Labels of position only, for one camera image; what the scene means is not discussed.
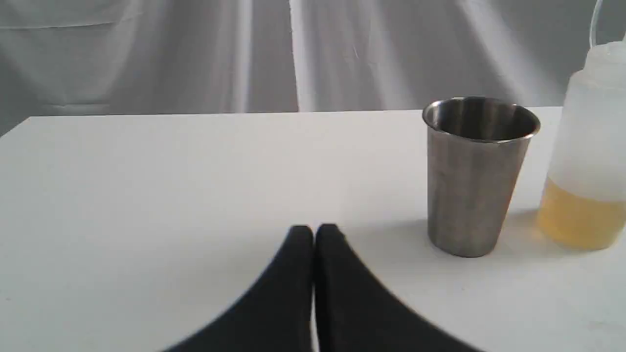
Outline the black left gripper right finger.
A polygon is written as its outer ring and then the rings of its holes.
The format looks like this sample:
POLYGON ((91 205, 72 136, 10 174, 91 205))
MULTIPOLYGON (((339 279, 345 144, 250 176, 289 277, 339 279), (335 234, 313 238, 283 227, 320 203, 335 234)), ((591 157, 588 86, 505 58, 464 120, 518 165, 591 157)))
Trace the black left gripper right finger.
POLYGON ((334 223, 315 235, 315 320, 322 352, 473 352, 398 300, 334 223))

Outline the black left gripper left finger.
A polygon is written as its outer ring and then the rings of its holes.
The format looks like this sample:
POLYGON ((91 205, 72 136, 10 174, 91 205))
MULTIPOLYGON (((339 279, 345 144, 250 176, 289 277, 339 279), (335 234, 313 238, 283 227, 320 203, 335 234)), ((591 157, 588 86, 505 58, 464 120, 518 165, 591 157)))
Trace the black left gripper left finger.
POLYGON ((257 281, 171 352, 311 352, 314 236, 292 226, 257 281))

